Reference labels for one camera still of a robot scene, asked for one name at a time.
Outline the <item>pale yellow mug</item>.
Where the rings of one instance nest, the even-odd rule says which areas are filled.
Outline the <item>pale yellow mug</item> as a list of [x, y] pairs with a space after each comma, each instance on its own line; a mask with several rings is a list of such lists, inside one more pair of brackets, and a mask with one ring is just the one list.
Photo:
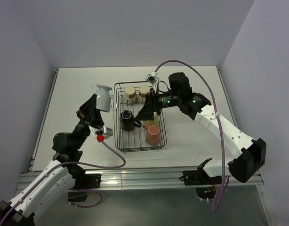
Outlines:
[[144, 121], [144, 125], [149, 125], [149, 126], [155, 125], [155, 126], [158, 127], [159, 118], [160, 118], [160, 116], [156, 112], [154, 112], [154, 119], [153, 120]]

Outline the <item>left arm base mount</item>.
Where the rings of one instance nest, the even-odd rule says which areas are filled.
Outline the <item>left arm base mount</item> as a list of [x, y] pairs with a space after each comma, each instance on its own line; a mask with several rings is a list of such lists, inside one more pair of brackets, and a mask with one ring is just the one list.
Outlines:
[[101, 183], [101, 174], [83, 174], [76, 178], [73, 189], [95, 189], [99, 188]]

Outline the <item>light blue mug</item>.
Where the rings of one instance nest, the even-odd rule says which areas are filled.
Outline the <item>light blue mug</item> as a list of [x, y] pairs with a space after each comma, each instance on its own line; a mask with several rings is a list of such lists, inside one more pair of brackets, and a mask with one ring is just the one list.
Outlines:
[[98, 90], [96, 94], [96, 108], [102, 112], [109, 113], [110, 111], [116, 111], [118, 104], [116, 100], [110, 95], [111, 87], [106, 85], [97, 84], [96, 87]]

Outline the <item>steel cup brown base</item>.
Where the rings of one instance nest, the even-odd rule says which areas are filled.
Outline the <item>steel cup brown base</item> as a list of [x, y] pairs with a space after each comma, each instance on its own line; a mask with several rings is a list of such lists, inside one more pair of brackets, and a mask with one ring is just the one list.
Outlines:
[[136, 89], [133, 86], [126, 86], [123, 94], [124, 103], [133, 104], [136, 100]]

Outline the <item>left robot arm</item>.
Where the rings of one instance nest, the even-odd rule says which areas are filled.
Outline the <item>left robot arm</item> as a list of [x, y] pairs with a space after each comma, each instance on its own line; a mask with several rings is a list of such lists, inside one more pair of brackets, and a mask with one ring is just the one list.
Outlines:
[[110, 96], [93, 94], [78, 110], [78, 124], [69, 133], [57, 133], [52, 149], [56, 152], [45, 169], [20, 194], [0, 202], [0, 226], [33, 226], [38, 217], [62, 193], [86, 182], [85, 170], [79, 162], [80, 148], [91, 129], [104, 138], [101, 112], [109, 112]]

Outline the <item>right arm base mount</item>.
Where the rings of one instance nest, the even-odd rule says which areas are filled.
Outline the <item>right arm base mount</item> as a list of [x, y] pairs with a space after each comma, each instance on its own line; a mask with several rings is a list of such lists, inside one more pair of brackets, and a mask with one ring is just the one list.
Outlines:
[[210, 177], [202, 169], [185, 170], [179, 180], [184, 182], [185, 186], [219, 185], [222, 183], [221, 176]]

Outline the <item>black mug white inside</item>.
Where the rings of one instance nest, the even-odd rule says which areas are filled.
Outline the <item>black mug white inside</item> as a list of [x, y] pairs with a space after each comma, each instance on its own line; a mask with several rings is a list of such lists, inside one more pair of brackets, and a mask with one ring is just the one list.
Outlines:
[[124, 131], [132, 131], [135, 127], [142, 127], [142, 123], [135, 119], [133, 113], [129, 110], [124, 110], [120, 113], [120, 128]]

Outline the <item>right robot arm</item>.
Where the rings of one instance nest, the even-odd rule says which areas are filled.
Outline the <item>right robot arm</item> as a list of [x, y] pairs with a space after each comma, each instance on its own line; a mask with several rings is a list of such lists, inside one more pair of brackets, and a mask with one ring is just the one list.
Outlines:
[[170, 87], [166, 92], [159, 91], [160, 80], [155, 72], [147, 75], [145, 80], [152, 84], [152, 88], [146, 94], [137, 120], [151, 121], [163, 109], [177, 106], [182, 113], [208, 129], [220, 140], [221, 146], [230, 151], [231, 159], [217, 161], [209, 158], [199, 165], [195, 177], [199, 184], [209, 183], [223, 174], [246, 183], [264, 165], [265, 141], [246, 135], [218, 113], [205, 96], [192, 91], [184, 73], [169, 76]]

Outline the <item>orange mug white inside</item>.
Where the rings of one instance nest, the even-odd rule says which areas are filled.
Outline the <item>orange mug white inside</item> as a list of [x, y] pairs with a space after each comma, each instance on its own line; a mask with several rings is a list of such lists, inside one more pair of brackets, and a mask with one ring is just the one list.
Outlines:
[[161, 132], [155, 125], [143, 125], [145, 130], [145, 140], [150, 145], [157, 145], [161, 139]]

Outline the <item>steel cup beige sleeve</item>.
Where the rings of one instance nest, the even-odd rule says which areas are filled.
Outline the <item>steel cup beige sleeve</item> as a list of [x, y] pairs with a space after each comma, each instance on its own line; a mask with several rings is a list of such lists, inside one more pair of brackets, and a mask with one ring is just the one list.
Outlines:
[[141, 103], [145, 103], [146, 94], [150, 93], [150, 87], [148, 85], [142, 85], [139, 87], [138, 100]]

